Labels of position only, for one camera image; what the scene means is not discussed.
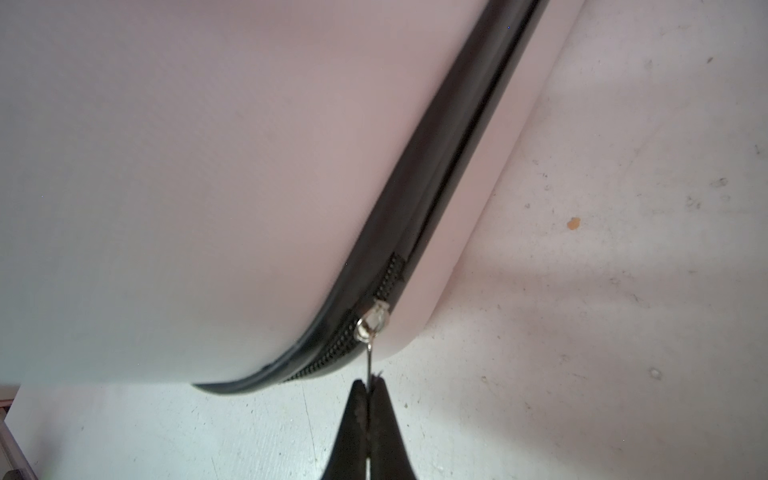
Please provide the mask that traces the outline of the black suitcase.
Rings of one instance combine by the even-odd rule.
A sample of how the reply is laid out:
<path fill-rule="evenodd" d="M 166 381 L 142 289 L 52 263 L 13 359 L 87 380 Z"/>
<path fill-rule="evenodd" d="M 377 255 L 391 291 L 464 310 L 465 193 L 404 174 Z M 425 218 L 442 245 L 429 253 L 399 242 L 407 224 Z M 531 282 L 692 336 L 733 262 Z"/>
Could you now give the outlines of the black suitcase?
<path fill-rule="evenodd" d="M 5 1 L 1 381 L 215 394 L 431 316 L 579 1 Z"/>

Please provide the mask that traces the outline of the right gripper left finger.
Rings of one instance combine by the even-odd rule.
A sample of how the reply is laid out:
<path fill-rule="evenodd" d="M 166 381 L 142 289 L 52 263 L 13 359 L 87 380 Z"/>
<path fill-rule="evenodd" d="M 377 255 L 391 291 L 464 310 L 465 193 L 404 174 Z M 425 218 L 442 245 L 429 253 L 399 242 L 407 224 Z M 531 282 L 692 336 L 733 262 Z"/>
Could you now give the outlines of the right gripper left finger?
<path fill-rule="evenodd" d="M 322 480 L 365 480 L 368 475 L 368 395 L 362 380 L 349 392 Z"/>

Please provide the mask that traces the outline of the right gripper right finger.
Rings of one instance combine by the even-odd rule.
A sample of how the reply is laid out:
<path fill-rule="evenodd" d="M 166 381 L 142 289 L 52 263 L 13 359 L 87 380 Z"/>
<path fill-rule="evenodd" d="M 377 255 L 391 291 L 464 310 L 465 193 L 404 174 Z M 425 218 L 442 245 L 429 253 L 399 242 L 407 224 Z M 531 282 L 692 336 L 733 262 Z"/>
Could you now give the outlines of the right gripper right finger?
<path fill-rule="evenodd" d="M 372 377 L 367 400 L 369 478 L 416 480 L 388 388 L 382 377 Z"/>

